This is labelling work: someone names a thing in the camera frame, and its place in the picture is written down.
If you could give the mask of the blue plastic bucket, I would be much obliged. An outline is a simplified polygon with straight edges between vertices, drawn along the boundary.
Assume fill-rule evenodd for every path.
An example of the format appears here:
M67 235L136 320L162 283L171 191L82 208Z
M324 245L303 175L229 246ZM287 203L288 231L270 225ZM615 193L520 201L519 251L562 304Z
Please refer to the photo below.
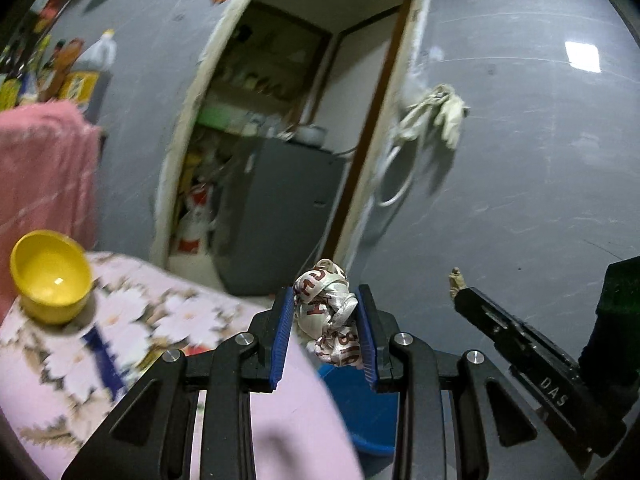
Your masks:
M393 456L399 394L374 392L364 371L353 366L323 364L318 374L331 393L356 450L371 456Z

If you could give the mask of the metal pot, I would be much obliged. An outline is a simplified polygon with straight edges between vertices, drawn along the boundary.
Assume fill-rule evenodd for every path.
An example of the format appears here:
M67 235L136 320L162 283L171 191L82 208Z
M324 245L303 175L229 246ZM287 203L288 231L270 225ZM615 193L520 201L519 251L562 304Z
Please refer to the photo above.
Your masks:
M293 140L299 144L321 148L328 130L317 125L298 125L295 128Z

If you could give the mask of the pink floral table cloth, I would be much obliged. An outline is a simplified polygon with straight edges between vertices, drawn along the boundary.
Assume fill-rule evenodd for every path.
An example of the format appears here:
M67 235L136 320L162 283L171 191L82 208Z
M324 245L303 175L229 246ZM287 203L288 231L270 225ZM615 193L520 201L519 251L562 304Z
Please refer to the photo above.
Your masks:
M43 325L14 302L1 325L1 434L29 478L60 478L163 353L212 350L270 306L134 257L89 260L92 295L72 322ZM343 419L298 344L288 347L277 390L252 395L250 416L259 478L361 477Z

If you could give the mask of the large oil jug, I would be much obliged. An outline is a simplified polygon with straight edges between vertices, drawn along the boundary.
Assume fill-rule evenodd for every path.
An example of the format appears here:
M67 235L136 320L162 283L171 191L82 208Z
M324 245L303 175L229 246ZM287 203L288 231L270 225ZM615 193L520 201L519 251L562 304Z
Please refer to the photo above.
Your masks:
M114 29L107 29L81 53L58 92L61 100L73 102L88 120L96 120L106 87L111 80L117 44Z

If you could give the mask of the blue white carton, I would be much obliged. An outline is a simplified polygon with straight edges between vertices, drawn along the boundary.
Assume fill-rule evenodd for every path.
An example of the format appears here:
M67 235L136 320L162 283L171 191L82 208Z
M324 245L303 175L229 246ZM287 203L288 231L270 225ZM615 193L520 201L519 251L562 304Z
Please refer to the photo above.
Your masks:
M103 341L99 329L96 326L92 326L88 329L88 332L82 336L86 346L92 353L94 360L96 361L96 368L98 369L101 382L108 392L111 393L113 401L119 400L126 392L126 387L118 370L113 357L108 351L107 344Z

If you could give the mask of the white red wrapper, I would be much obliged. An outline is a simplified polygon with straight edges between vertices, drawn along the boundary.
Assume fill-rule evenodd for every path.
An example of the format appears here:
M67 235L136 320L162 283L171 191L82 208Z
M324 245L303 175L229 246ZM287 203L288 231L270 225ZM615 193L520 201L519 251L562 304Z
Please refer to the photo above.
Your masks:
M345 271L320 259L293 285L295 322L306 348L322 364L362 367L358 328L352 318L358 299Z

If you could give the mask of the grey refrigerator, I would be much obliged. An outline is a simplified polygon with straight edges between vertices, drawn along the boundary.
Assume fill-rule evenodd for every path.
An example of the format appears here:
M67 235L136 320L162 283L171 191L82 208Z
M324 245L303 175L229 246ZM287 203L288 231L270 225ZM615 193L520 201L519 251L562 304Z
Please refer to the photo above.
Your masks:
M227 292L268 296L318 250L345 159L277 139L243 138L222 182L213 263Z

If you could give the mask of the pink checked towel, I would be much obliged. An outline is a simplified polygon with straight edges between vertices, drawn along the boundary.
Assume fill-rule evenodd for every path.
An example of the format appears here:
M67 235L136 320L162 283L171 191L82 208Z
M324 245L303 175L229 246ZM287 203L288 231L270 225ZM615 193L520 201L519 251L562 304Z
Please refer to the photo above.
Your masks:
M10 274L15 243L52 230L96 246L96 174L101 129L68 101L1 113L1 314L16 297Z

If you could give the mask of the red white rice bag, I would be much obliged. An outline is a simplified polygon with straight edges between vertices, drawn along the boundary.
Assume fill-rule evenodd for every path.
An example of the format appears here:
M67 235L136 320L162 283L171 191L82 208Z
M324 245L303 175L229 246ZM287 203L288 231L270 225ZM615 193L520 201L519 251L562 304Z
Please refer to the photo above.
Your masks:
M186 193L186 213L181 217L177 228L176 252L179 254L208 253L213 190L213 185L203 182L192 186Z

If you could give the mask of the yellow plastic bowl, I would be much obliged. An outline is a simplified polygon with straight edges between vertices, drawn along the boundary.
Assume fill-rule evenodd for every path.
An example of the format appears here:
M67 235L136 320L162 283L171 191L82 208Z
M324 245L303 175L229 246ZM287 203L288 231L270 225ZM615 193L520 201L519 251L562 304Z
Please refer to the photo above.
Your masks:
M84 310L92 289L85 249L55 231L22 236L12 249L10 271L24 311L42 324L69 323Z

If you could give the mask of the white rubber gloves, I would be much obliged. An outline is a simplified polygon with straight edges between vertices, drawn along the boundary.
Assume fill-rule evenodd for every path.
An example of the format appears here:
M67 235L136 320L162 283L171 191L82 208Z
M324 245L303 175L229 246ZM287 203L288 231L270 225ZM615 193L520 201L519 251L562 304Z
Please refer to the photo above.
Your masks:
M408 113L398 124L397 139L401 142L418 140L427 133L429 125L440 132L448 150L459 144L463 119L469 107L449 84L427 89L418 102L411 104Z

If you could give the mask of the green white wrapper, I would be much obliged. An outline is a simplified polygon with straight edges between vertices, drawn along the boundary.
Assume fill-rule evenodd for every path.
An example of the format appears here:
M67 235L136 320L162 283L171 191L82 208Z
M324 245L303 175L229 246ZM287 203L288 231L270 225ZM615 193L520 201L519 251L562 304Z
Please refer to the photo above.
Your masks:
M457 294L463 289L466 289L468 285L465 283L464 276L459 268L453 268L448 275L449 293L451 299L457 297Z

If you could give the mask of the green storage box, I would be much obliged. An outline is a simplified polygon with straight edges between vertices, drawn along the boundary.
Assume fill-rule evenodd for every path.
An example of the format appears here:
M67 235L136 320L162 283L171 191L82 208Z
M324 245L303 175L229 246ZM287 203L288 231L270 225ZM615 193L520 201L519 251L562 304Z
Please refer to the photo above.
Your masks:
M247 110L227 103L208 103L201 107L196 122L207 128L240 134L247 122Z

